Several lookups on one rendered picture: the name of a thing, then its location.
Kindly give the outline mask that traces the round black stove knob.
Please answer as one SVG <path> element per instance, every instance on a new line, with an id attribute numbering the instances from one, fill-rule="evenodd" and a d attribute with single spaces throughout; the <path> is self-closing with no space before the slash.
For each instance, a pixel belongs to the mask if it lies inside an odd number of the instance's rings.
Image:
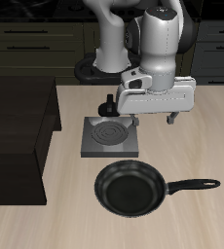
<path id="1" fill-rule="evenodd" d="M 120 114 L 117 112 L 116 103 L 113 101 L 113 95 L 108 94 L 107 100 L 100 104 L 98 107 L 98 114 L 101 117 L 119 117 Z"/>

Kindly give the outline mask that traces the dark grey stove plate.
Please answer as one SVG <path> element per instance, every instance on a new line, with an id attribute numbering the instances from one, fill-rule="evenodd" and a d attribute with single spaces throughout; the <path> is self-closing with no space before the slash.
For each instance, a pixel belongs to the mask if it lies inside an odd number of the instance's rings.
<path id="1" fill-rule="evenodd" d="M 85 117 L 82 158 L 137 158 L 137 122 L 130 117 Z"/>

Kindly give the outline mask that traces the black frying pan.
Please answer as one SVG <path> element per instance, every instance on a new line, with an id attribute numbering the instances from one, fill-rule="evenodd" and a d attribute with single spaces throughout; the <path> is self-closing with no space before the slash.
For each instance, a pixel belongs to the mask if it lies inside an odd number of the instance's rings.
<path id="1" fill-rule="evenodd" d="M 188 179 L 167 183 L 163 175 L 148 163 L 120 160 L 104 167 L 96 176 L 94 193 L 108 211 L 126 218 L 150 214 L 166 195 L 179 191 L 217 188 L 214 179 Z"/>

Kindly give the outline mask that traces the dark kitchen cupboards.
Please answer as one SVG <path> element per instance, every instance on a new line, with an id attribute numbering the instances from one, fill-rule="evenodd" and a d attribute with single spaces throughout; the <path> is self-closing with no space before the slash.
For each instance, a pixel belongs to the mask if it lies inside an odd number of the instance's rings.
<path id="1" fill-rule="evenodd" d="M 175 74 L 224 85 L 224 0 L 183 3 L 196 40 L 176 56 Z M 59 85 L 78 85 L 75 65 L 99 47 L 98 19 L 83 0 L 0 0 L 0 76 L 54 76 Z"/>

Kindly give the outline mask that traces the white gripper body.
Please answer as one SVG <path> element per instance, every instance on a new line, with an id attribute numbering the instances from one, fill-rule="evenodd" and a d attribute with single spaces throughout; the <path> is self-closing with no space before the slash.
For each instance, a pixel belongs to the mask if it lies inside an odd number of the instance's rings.
<path id="1" fill-rule="evenodd" d="M 196 80 L 191 76 L 175 77 L 174 86 L 163 91 L 125 89 L 119 85 L 116 95 L 120 115 L 188 112 L 194 107 Z"/>

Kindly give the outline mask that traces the dark wooden cabinet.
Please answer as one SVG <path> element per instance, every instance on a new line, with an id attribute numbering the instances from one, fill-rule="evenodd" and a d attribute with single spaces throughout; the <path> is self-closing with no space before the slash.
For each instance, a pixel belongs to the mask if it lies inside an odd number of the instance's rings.
<path id="1" fill-rule="evenodd" d="M 0 205 L 47 203 L 42 177 L 60 130 L 53 76 L 0 77 Z"/>

